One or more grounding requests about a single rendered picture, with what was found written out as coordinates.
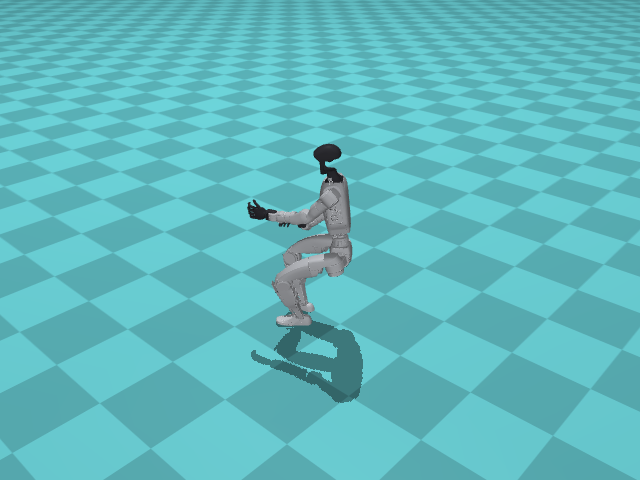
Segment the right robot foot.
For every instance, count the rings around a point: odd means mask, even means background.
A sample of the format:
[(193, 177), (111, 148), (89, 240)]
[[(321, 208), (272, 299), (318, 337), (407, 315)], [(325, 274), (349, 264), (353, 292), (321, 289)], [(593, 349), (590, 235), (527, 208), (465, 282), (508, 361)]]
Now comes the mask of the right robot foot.
[[(300, 302), (301, 302), (301, 300), (300, 300)], [(302, 303), (302, 302), (301, 302), (301, 303)], [(303, 303), (303, 304), (304, 304), (304, 303)], [(301, 305), (301, 304), (299, 304), (299, 305), (300, 305), (301, 309), (302, 309), (303, 311), (306, 311), (306, 312), (313, 312), (313, 311), (315, 310), (315, 309), (314, 309), (313, 304), (312, 304), (312, 303), (310, 303), (310, 302), (308, 302), (308, 303), (307, 303), (307, 301), (306, 301), (306, 305), (304, 305), (304, 306), (303, 306), (303, 305)]]

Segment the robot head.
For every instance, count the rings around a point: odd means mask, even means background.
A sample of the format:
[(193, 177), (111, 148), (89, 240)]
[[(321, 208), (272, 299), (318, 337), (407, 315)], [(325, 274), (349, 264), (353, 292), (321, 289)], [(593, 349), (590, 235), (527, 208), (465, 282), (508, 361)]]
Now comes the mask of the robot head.
[[(315, 159), (320, 163), (320, 173), (322, 175), (327, 174), (327, 178), (332, 178), (333, 183), (342, 183), (343, 176), (337, 172), (336, 168), (326, 167), (325, 162), (332, 162), (333, 160), (340, 158), (341, 154), (340, 148), (334, 144), (321, 145), (313, 152)], [(325, 183), (329, 182), (327, 178)]]

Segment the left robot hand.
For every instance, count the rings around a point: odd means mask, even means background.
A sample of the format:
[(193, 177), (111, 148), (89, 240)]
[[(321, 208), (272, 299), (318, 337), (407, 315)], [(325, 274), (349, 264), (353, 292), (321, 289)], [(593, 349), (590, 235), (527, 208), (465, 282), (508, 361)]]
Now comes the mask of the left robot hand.
[(258, 205), (258, 203), (254, 199), (253, 199), (253, 203), (256, 205), (256, 207), (252, 206), (250, 203), (251, 202), (248, 203), (247, 209), (248, 209), (248, 213), (250, 214), (250, 218), (252, 218), (252, 219), (258, 219), (258, 220), (266, 219), (266, 220), (269, 220), (268, 219), (268, 213), (273, 213), (273, 214), (277, 213), (276, 210), (272, 210), (272, 209), (265, 210), (263, 207), (260, 207)]

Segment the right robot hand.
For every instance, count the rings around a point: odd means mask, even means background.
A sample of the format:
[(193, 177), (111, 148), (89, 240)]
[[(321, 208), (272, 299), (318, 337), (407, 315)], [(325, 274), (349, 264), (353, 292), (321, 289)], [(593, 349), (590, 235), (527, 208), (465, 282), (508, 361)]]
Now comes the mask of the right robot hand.
[[(279, 223), (279, 226), (281, 225), (281, 227), (282, 227), (282, 225), (283, 225), (283, 224), (284, 224), (284, 227), (285, 227), (285, 225), (286, 225), (287, 223), (284, 223), (284, 222), (283, 222), (283, 223)], [(289, 227), (289, 225), (290, 225), (290, 224), (291, 224), (291, 223), (288, 223), (288, 224), (287, 224), (287, 227)], [(299, 227), (299, 228), (305, 228), (305, 227), (306, 227), (306, 224), (299, 224), (299, 225), (298, 225), (298, 227)]]

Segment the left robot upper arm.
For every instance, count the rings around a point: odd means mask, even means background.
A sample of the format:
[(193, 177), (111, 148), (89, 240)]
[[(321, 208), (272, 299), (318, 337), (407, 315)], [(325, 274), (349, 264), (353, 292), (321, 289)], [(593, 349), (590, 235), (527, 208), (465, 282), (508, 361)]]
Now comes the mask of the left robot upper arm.
[[(320, 198), (309, 209), (303, 209), (300, 212), (307, 216), (307, 221), (303, 224), (309, 224), (320, 216), (327, 209), (332, 208), (341, 197), (341, 194), (335, 189), (325, 191)], [(298, 212), (298, 213), (300, 213)]]

